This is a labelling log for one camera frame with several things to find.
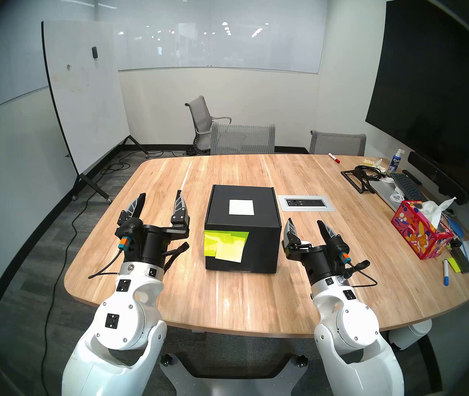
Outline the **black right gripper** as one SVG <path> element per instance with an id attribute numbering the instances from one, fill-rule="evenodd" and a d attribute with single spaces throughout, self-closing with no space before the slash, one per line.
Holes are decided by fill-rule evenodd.
<path id="1" fill-rule="evenodd" d="M 285 224 L 282 241 L 286 258 L 302 263 L 310 285 L 329 277 L 342 276 L 347 260 L 342 260 L 341 255 L 350 252 L 350 247 L 322 220 L 317 221 L 317 226 L 325 245 L 312 246 L 302 241 L 291 218 Z"/>

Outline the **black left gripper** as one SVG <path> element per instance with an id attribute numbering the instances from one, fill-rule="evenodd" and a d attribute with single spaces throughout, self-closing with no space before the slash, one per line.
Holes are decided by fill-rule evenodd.
<path id="1" fill-rule="evenodd" d="M 145 200 L 146 193 L 141 193 L 119 215 L 117 221 L 119 227 L 115 235 L 130 239 L 127 248 L 123 249 L 125 252 L 123 264 L 143 262 L 167 271 L 175 259 L 189 248 L 189 244 L 185 242 L 177 249 L 168 250 L 168 245 L 172 241 L 187 239 L 189 236 L 190 218 L 184 196 L 182 190 L 177 191 L 171 218 L 172 227 L 144 225 L 139 217 Z"/>

